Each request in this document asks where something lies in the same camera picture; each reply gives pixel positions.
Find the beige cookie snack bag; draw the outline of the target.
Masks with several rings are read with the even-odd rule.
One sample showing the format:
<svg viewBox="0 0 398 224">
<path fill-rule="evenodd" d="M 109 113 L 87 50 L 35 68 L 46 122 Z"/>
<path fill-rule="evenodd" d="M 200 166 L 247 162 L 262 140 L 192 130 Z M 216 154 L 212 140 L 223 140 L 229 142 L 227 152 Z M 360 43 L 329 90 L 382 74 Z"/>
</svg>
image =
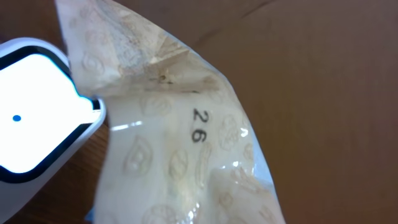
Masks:
<svg viewBox="0 0 398 224">
<path fill-rule="evenodd" d="M 253 128 L 226 77 L 115 1 L 57 1 L 72 79 L 104 101 L 94 223 L 283 223 Z"/>
</svg>

